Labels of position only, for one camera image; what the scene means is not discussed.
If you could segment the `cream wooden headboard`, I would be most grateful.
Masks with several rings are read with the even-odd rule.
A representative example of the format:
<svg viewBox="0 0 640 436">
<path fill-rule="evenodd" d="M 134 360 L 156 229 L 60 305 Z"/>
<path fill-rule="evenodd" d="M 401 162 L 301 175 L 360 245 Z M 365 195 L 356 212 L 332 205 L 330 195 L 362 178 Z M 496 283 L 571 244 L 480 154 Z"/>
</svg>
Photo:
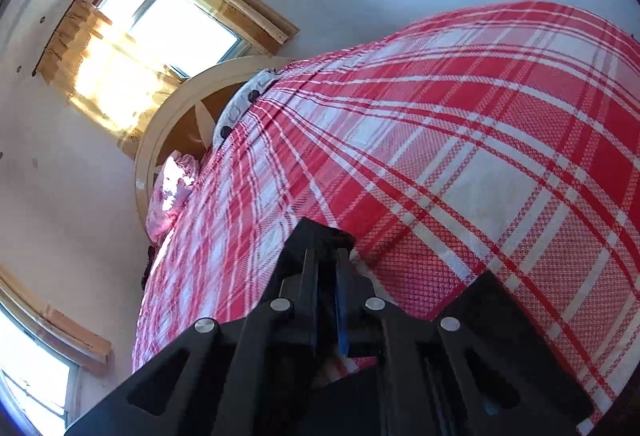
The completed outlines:
<svg viewBox="0 0 640 436">
<path fill-rule="evenodd" d="M 134 160 L 134 195 L 141 220 L 146 218 L 155 179 L 168 155 L 179 151 L 202 159 L 233 93 L 261 70 L 279 70 L 292 61 L 267 55 L 224 61 L 188 79 L 168 96 L 146 126 Z"/>
</svg>

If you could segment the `white patterned pillow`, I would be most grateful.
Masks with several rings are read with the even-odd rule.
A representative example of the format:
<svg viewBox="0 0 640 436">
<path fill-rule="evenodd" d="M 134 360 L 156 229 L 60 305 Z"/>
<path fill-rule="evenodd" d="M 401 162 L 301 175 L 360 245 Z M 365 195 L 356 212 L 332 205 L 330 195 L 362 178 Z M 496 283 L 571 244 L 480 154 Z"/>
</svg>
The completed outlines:
<svg viewBox="0 0 640 436">
<path fill-rule="evenodd" d="M 217 151 L 239 124 L 241 118 L 256 101 L 279 79 L 281 74 L 274 68 L 261 70 L 235 91 L 226 107 L 222 110 L 213 131 L 212 150 Z"/>
</svg>

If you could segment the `yellow side curtain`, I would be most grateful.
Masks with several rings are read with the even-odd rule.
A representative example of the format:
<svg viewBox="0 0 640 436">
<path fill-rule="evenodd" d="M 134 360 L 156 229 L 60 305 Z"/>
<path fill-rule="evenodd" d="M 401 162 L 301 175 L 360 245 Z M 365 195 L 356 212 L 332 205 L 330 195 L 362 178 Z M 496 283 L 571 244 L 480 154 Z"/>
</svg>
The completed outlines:
<svg viewBox="0 0 640 436">
<path fill-rule="evenodd" d="M 1 307 L 37 341 L 94 375 L 107 372 L 112 344 L 30 292 L 1 266 Z"/>
</svg>

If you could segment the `pink floral pillow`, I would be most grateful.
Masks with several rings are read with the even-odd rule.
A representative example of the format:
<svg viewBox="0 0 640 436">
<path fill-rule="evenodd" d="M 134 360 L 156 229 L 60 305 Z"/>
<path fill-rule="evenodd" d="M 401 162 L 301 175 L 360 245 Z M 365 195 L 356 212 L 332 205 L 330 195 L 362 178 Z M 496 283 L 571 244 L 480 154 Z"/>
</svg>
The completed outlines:
<svg viewBox="0 0 640 436">
<path fill-rule="evenodd" d="M 161 245 L 174 226 L 200 174 L 200 163 L 192 154 L 171 152 L 160 168 L 145 218 L 150 241 Z"/>
</svg>

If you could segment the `red plaid bed sheet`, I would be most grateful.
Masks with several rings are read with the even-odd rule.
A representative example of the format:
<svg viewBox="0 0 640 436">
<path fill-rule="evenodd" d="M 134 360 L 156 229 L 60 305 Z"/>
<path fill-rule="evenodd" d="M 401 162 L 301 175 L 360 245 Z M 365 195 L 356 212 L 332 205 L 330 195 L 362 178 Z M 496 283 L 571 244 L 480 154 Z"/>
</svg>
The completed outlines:
<svg viewBox="0 0 640 436">
<path fill-rule="evenodd" d="M 590 434 L 639 362 L 639 45 L 523 1 L 286 66 L 220 148 L 146 283 L 132 364 L 257 304 L 302 218 L 410 315 L 492 271 L 587 390 Z"/>
</svg>

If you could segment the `side window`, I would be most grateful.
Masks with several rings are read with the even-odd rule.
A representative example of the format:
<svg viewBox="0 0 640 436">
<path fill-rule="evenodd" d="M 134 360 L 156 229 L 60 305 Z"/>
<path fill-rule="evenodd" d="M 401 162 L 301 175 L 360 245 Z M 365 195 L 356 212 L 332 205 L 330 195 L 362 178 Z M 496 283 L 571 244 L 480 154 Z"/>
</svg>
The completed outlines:
<svg viewBox="0 0 640 436">
<path fill-rule="evenodd" d="M 39 435 L 64 435 L 73 421 L 78 365 L 40 342 L 1 308 L 1 377 Z"/>
</svg>

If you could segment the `dark item beside pillow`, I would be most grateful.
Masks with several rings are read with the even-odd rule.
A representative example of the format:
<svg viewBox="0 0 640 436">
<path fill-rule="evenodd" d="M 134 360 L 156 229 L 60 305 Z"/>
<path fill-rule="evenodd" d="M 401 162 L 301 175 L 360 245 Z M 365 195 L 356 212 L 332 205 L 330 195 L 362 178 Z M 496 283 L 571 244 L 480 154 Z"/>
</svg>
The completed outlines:
<svg viewBox="0 0 640 436">
<path fill-rule="evenodd" d="M 151 270 L 154 266 L 154 261 L 157 254 L 157 247 L 155 245 L 149 245 L 148 250 L 146 251 L 146 265 L 141 278 L 141 289 L 142 291 L 146 288 L 146 283 L 148 283 Z"/>
</svg>

